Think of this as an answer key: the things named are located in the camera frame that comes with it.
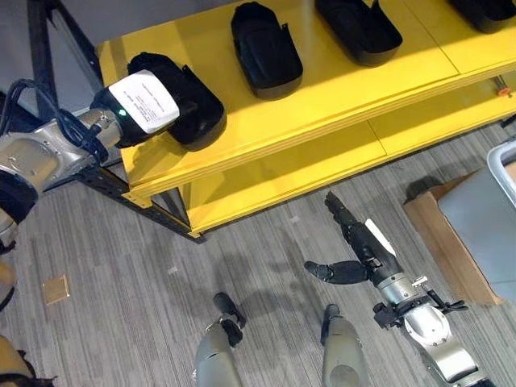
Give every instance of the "yellow shelving unit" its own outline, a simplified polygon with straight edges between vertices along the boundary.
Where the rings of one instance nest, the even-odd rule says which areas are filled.
[[[260,1],[289,23],[304,65],[300,88],[261,101],[235,56],[230,22],[239,3],[164,23],[98,47],[106,84],[140,52],[187,64],[227,109],[227,128],[199,152],[170,135],[124,149],[131,191],[180,188],[193,232],[208,230],[516,111],[489,79],[516,69],[516,20],[492,35],[473,30],[446,0],[384,0],[404,42],[388,63],[354,64],[313,0]],[[507,77],[514,83],[514,75]]]
[[[516,88],[516,73],[506,76]],[[193,232],[273,206],[516,111],[491,81],[413,104],[181,187]]]

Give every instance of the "metal bracket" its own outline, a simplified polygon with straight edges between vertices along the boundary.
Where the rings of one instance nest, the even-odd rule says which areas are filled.
[[[148,200],[151,205],[146,208],[142,208],[132,200],[125,198],[124,196],[129,191],[129,185],[108,169],[85,169],[75,175],[75,178],[130,210],[167,227],[169,230],[172,230],[187,239],[193,240],[197,243],[204,242],[204,237],[201,234],[192,232],[192,228],[183,221],[181,214],[174,211],[174,209],[172,209],[172,212],[170,210],[166,210],[165,208],[158,206],[155,202],[152,202],[150,199]]]

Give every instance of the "black cable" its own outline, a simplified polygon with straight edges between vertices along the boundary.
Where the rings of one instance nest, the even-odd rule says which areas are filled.
[[[0,118],[0,137],[9,133],[13,116],[12,110],[18,103],[19,97],[25,89],[34,89],[48,106],[50,106],[56,117],[61,133],[71,144],[92,155],[97,165],[107,160],[109,156],[107,149],[100,140],[97,139],[100,128],[95,126],[88,128],[69,111],[60,109],[52,95],[47,92],[43,86],[30,79],[18,79],[9,88],[2,109],[2,117]]]

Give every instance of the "black plastic tray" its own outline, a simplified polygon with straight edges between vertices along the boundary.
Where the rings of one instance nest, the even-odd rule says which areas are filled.
[[[451,4],[478,30],[493,34],[516,16],[512,0],[450,0]]]
[[[278,99],[300,84],[303,66],[287,24],[257,2],[238,6],[231,20],[236,55],[252,92],[263,99]]]
[[[188,66],[179,68],[165,55],[142,52],[127,65],[130,74],[149,70],[176,101],[180,116],[169,134],[191,152],[211,145],[226,127],[226,111],[210,89]]]
[[[316,0],[315,7],[360,65],[382,65],[402,45],[402,35],[378,0],[371,8],[362,0]]]

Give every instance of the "small cardboard piece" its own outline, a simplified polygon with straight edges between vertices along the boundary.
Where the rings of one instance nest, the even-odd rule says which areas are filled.
[[[510,163],[509,165],[506,165],[506,170],[509,174],[509,176],[512,177],[514,180],[514,183],[516,183],[516,161],[513,163]]]
[[[407,202],[403,209],[421,235],[455,295],[478,304],[499,305],[505,300],[493,292],[482,271],[438,205],[438,200],[465,178],[430,189],[413,201]]]
[[[43,296],[47,305],[51,305],[54,302],[62,301],[70,297],[66,276],[62,275],[58,278],[52,278],[51,280],[45,281],[43,283]]]

